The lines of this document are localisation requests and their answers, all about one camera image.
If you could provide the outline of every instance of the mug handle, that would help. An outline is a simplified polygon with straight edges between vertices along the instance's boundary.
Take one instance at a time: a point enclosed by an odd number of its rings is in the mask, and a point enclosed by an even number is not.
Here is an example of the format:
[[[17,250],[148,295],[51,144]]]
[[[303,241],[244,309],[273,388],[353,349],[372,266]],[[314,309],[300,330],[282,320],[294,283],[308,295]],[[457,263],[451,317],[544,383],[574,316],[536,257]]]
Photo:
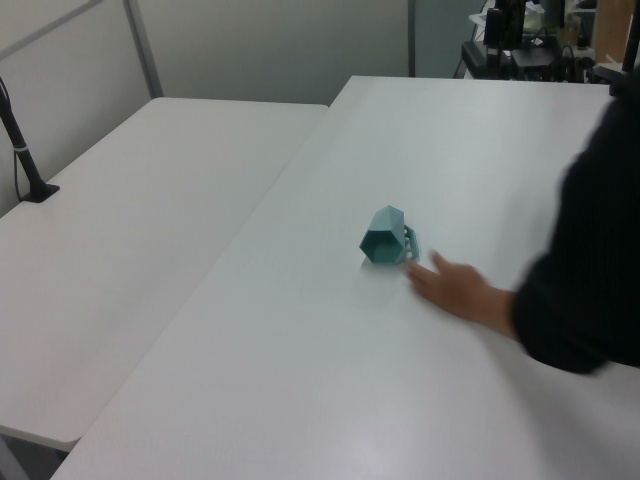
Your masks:
[[[405,238],[409,240],[409,249],[407,253],[411,252],[411,260],[417,261],[420,257],[420,247],[418,247],[418,241],[416,240],[416,232],[412,228],[404,226]]]

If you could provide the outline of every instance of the white surface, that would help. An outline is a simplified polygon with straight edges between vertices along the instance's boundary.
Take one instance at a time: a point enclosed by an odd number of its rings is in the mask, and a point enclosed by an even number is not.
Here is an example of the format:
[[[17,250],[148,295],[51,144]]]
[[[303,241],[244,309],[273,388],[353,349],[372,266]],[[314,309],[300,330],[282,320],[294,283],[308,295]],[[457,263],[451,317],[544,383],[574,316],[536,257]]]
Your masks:
[[[512,286],[608,101],[352,79],[54,478],[637,478],[640,372],[538,364],[357,248],[392,204],[424,252]]]
[[[0,220],[0,433],[70,449],[326,111],[155,100]]]
[[[0,0],[0,56],[13,45],[81,9],[90,0]]]
[[[136,0],[167,96],[329,105],[409,73],[406,0]]]
[[[102,0],[3,59],[0,76],[46,180],[149,101],[122,0]],[[20,181],[24,194],[22,172]],[[16,203],[13,148],[0,127],[0,216]]]

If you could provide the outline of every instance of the table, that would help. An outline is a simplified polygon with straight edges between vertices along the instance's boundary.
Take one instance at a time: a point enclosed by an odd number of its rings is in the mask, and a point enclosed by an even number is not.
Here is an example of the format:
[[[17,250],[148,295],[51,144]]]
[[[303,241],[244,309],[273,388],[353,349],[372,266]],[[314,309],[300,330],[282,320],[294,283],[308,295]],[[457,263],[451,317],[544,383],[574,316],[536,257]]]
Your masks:
[[[353,78],[54,479],[636,478],[640,372],[539,364],[357,248],[391,204],[515,285],[608,101]]]
[[[154,100],[0,220],[0,433],[70,450],[326,111]]]

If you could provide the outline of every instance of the person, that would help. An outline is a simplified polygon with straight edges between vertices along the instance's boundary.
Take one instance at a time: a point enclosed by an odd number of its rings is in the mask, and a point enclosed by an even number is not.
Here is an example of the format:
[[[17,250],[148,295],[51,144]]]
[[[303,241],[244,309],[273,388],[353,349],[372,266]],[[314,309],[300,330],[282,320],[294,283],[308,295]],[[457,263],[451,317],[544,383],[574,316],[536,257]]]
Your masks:
[[[534,359],[574,373],[640,366],[640,69],[570,167],[548,251],[517,291],[433,254],[408,263],[415,292],[519,341]]]

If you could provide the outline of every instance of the mug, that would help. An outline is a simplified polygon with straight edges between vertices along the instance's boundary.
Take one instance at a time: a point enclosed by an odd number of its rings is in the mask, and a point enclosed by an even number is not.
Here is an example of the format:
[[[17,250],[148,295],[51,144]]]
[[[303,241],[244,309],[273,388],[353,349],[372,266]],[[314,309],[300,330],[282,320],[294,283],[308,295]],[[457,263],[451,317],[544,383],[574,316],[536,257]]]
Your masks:
[[[397,265],[420,255],[415,232],[404,224],[404,212],[386,206],[378,210],[360,243],[372,263]]]

